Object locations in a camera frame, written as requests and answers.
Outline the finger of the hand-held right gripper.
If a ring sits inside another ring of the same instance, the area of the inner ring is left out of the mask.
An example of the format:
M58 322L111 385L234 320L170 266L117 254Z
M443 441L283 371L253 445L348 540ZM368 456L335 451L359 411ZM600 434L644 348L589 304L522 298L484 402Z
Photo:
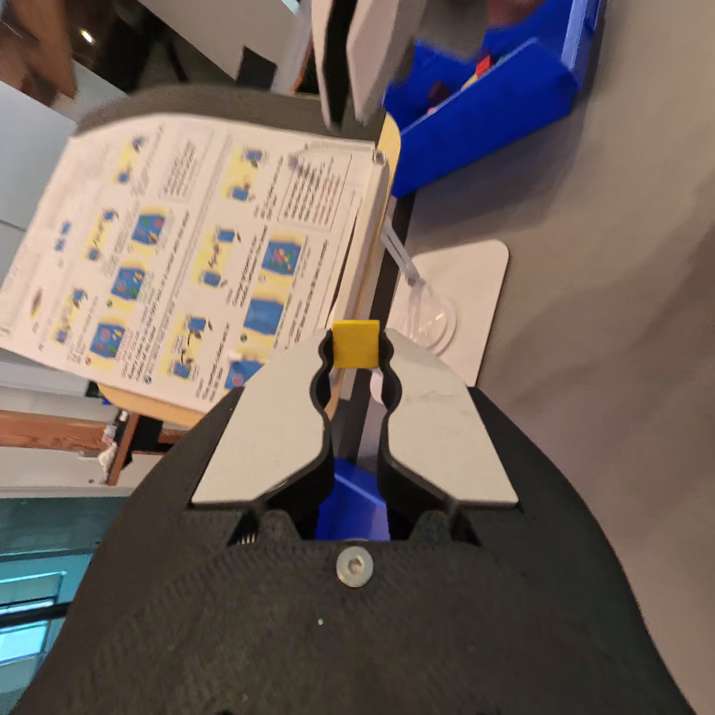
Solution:
M312 47L326 127L340 129L350 98L347 38L356 1L311 1Z
M422 1L357 1L346 57L356 120L367 124L398 74L423 16Z

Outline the yellow cube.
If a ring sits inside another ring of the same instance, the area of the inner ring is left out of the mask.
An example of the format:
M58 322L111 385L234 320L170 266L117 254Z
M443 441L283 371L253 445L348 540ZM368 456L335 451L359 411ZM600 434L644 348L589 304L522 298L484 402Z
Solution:
M335 370L374 370L380 365L380 322L340 320L332 325Z

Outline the brown wooden rail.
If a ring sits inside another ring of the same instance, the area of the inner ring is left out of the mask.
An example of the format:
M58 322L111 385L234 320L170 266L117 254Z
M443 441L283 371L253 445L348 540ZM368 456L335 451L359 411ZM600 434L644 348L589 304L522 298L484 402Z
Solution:
M88 453L107 453L103 483L115 487L122 470L138 455L163 456L177 444L185 429L161 420L119 409L108 423L76 417L49 416L1 410L1 447Z

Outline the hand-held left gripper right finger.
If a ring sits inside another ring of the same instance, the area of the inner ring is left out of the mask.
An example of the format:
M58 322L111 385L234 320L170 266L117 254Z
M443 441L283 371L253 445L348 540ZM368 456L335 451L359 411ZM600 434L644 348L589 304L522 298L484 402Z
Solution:
M519 496L464 380L396 329L380 335L382 419L377 482L390 539L436 513L457 539L520 518Z

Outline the printed instruction sheet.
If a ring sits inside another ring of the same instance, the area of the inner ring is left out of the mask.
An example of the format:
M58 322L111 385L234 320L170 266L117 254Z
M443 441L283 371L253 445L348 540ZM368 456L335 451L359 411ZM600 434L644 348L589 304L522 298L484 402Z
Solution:
M189 114L70 138L1 287L1 348L206 413L326 327L376 158Z

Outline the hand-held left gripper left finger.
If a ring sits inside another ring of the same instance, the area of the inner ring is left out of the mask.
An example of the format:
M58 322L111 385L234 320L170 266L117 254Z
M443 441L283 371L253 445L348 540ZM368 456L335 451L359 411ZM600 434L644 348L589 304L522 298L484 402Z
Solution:
M261 518L286 513L298 535L315 536L334 487L326 414L332 333L318 329L273 357L190 432L190 511L221 516L225 538L256 536Z

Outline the blue plastic bin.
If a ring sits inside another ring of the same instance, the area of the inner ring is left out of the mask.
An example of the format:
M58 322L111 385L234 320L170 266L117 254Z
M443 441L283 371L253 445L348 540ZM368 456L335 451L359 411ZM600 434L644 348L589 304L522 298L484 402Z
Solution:
M347 460L335 460L334 486L320 505L315 540L390 540L387 508L375 475Z
M401 198L567 116L584 85L599 1L546 1L526 19L489 29L461 59L418 41L408 77L383 100L400 130L392 193ZM475 77L476 59L497 60Z

